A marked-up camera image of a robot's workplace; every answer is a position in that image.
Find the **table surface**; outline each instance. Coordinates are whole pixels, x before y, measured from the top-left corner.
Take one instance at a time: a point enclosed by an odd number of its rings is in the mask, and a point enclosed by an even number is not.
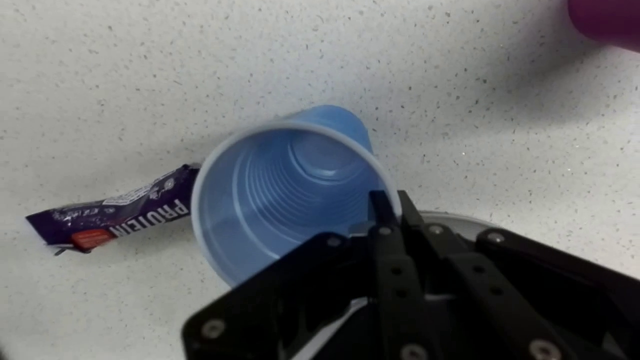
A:
[[[49,255],[24,216],[131,189],[237,125],[342,103],[424,209],[640,276],[640,54],[557,0],[0,0],[0,348],[178,360],[226,285],[189,221]]]

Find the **cup rim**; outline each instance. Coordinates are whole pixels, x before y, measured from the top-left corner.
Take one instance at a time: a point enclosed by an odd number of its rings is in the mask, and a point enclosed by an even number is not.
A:
[[[203,252],[206,262],[215,270],[215,274],[227,284],[227,285],[236,285],[237,280],[231,280],[221,266],[218,266],[214,262],[214,252],[212,248],[206,244],[203,239],[203,231],[201,231],[201,221],[199,221],[199,193],[201,193],[201,185],[203,185],[203,178],[207,176],[207,171],[215,166],[218,157],[229,150],[234,144],[261,133],[261,131],[273,131],[273,130],[300,130],[300,131],[309,131],[309,133],[320,133],[326,135],[342,145],[346,145],[347,150],[355,152],[355,156],[359,156],[367,166],[371,166],[376,170],[376,174],[380,176],[382,188],[387,193],[387,199],[392,203],[392,209],[396,213],[396,217],[402,216],[402,205],[400,205],[400,195],[398,189],[392,185],[390,176],[385,174],[385,170],[382,167],[382,164],[378,162],[378,157],[367,152],[363,145],[359,145],[355,140],[347,138],[342,131],[335,131],[331,128],[320,125],[320,124],[309,124],[309,122],[292,122],[292,120],[269,120],[258,125],[246,125],[243,130],[231,133],[229,138],[226,138],[224,141],[220,141],[201,162],[199,171],[196,176],[196,183],[191,189],[191,227],[197,239],[197,248],[199,252]]]

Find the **candy bar wrapper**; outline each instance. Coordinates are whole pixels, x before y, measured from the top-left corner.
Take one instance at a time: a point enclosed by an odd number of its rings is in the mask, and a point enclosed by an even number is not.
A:
[[[26,216],[26,221],[60,252],[90,252],[109,239],[187,216],[196,174],[197,166],[184,164],[134,191],[44,209]]]

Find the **blue plastic cup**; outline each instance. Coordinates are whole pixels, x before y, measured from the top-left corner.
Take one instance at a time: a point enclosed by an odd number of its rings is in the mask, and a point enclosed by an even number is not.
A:
[[[236,285],[318,231],[367,221],[369,189],[385,189],[400,216],[363,124],[318,105],[221,141],[194,183],[191,225],[210,266]]]

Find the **purple object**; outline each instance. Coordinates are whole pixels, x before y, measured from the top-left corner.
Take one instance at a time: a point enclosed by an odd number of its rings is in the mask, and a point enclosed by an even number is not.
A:
[[[134,191],[96,202],[49,208],[26,216],[26,221],[47,246],[90,252],[113,237],[186,217],[189,213],[196,174],[196,166],[184,164]]]
[[[583,36],[640,52],[640,0],[568,0],[568,16]]]

